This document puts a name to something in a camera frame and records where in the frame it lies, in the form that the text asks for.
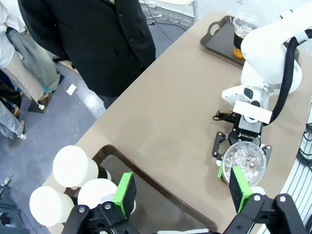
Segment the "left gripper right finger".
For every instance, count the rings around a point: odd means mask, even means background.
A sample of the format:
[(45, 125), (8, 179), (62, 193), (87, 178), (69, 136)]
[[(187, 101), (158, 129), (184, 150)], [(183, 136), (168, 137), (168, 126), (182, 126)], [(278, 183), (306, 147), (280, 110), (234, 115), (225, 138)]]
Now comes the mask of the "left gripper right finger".
[(228, 234), (249, 234), (255, 224), (266, 225), (271, 234), (306, 234), (298, 209), (289, 194), (274, 199), (253, 193), (239, 166), (231, 168), (229, 190), (236, 216), (226, 228)]

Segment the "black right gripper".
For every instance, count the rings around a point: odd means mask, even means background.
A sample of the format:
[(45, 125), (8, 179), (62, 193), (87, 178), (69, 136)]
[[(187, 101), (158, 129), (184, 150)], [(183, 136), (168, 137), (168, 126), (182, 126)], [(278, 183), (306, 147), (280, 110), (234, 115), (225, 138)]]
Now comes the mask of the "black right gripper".
[[(271, 145), (261, 145), (263, 123), (257, 121), (256, 123), (248, 122), (244, 117), (235, 117), (232, 131), (228, 135), (229, 144), (232, 146), (241, 141), (248, 141), (260, 146), (260, 160), (267, 168), (272, 153)], [(227, 136), (222, 132), (217, 132), (212, 149), (212, 156), (216, 159), (218, 169), (218, 178), (222, 178), (222, 159), (223, 154), (219, 152), (219, 147), (227, 139)]]

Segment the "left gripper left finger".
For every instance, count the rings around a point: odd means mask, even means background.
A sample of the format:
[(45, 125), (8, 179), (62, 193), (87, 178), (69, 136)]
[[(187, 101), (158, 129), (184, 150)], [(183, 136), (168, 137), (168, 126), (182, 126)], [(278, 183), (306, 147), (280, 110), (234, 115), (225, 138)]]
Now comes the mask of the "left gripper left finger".
[(72, 208), (63, 234), (137, 234), (129, 221), (134, 209), (137, 188), (132, 172), (123, 174), (112, 201), (91, 209), (86, 205)]

